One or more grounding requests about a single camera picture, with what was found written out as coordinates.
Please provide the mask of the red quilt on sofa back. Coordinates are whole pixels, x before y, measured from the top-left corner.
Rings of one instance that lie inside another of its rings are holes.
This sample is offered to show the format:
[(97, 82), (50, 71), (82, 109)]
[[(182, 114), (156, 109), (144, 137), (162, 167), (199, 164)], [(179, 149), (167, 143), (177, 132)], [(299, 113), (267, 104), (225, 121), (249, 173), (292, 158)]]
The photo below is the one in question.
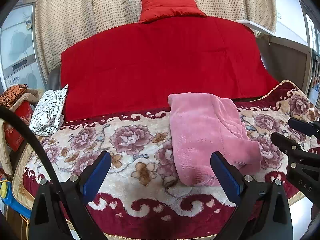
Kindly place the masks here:
[(168, 106), (170, 94), (251, 99), (277, 85), (255, 36), (217, 17), (170, 17), (112, 28), (61, 54), (66, 121)]

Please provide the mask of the red cushion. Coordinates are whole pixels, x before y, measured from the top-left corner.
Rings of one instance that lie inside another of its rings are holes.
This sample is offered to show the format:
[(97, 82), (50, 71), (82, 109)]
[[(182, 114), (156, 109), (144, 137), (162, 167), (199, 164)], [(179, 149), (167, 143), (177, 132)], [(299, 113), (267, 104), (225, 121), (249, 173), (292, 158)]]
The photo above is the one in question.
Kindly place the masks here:
[(139, 23), (147, 23), (174, 16), (206, 17), (195, 0), (141, 0)]

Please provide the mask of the floral plush blanket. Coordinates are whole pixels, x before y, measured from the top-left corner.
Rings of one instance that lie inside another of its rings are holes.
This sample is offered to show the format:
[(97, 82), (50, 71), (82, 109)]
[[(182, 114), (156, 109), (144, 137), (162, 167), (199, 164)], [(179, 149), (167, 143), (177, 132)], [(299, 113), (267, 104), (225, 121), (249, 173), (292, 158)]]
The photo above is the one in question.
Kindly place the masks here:
[[(233, 102), (250, 140), (259, 143), (257, 181), (279, 179), (288, 197), (297, 189), (287, 182), (287, 156), (271, 142), (273, 132), (318, 153), (319, 141), (289, 127), (289, 118), (319, 120), (319, 110), (290, 81), (267, 95)], [(155, 111), (112, 114), (65, 123), (42, 144), (59, 181), (79, 175), (107, 151), (111, 167), (88, 210), (112, 239), (188, 239), (216, 235), (235, 205), (221, 186), (181, 183), (172, 152), (170, 106)]]

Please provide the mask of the wooden bed headboard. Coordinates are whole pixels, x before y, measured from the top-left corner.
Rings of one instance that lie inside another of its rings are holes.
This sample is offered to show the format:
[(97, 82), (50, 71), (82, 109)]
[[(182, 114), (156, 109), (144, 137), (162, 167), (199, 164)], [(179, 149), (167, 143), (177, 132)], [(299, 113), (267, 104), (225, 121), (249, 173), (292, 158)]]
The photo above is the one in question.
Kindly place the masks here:
[(285, 38), (257, 33), (262, 62), (277, 80), (290, 80), (307, 93), (311, 76), (310, 47)]

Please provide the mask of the dark sofa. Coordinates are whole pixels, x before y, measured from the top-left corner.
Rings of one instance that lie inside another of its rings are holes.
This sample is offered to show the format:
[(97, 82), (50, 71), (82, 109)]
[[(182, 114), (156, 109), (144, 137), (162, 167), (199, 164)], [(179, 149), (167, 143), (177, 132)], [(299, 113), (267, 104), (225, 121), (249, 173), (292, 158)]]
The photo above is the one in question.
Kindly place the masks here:
[(60, 90), (61, 89), (61, 67), (54, 68), (48, 75), (47, 90)]

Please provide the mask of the blue yellow water bottle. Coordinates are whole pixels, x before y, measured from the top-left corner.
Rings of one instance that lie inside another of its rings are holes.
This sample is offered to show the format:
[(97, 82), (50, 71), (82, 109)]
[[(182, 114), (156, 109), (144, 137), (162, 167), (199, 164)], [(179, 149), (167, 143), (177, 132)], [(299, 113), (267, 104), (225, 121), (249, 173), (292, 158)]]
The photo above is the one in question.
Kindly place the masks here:
[(5, 205), (11, 207), (23, 217), (30, 219), (31, 211), (15, 199), (12, 193), (11, 182), (6, 179), (1, 180), (1, 200), (3, 200)]

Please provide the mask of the orange black folded cloth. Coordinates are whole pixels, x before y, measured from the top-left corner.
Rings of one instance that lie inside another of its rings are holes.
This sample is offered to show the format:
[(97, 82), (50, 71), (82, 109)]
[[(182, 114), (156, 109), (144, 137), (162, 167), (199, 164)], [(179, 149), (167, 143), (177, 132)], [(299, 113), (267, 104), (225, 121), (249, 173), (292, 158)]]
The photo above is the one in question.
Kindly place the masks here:
[(1, 94), (1, 106), (10, 108), (27, 91), (27, 89), (27, 84), (13, 85), (9, 87), (4, 93)]

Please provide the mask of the white black patterned pillow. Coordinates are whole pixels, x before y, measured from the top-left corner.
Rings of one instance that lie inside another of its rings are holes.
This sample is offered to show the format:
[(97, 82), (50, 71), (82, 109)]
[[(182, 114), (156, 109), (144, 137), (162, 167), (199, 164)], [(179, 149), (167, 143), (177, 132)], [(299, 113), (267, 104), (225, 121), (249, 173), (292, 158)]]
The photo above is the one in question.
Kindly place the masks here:
[(63, 107), (67, 98), (68, 85), (61, 90), (48, 90), (37, 103), (31, 121), (30, 130), (38, 136), (48, 137), (64, 123)]

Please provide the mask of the beige coat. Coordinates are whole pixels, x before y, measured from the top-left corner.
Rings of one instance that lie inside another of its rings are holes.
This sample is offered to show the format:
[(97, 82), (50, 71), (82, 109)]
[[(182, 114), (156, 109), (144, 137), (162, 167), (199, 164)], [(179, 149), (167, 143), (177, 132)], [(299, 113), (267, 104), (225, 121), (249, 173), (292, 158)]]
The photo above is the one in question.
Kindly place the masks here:
[[(27, 89), (9, 109), (29, 126), (34, 108), (43, 94), (44, 91), (41, 89)], [(1, 120), (1, 168), (9, 176), (14, 174), (10, 160), (11, 151), (16, 152), (23, 140), (16, 129)]]

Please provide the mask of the beige dotted curtain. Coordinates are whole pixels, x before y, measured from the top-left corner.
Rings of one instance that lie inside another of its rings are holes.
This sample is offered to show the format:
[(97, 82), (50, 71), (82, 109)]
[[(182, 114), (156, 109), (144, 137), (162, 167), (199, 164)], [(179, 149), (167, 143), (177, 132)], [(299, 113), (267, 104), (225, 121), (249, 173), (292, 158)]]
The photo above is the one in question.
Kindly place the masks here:
[[(24, 0), (35, 3), (35, 38), (44, 78), (61, 63), (61, 53), (101, 31), (136, 23), (140, 0)], [(276, 30), (276, 0), (195, 0), (208, 16), (249, 20)]]

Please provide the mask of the pink corduroy zip jacket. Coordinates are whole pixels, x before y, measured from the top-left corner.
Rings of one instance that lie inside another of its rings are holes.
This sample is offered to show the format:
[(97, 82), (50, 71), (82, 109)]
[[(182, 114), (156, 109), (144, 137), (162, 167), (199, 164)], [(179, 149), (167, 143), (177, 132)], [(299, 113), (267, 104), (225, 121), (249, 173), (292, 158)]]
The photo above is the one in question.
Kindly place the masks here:
[(218, 185), (210, 166), (218, 151), (242, 174), (261, 169), (259, 143), (250, 140), (231, 99), (206, 93), (170, 94), (169, 125), (178, 177), (187, 186)]

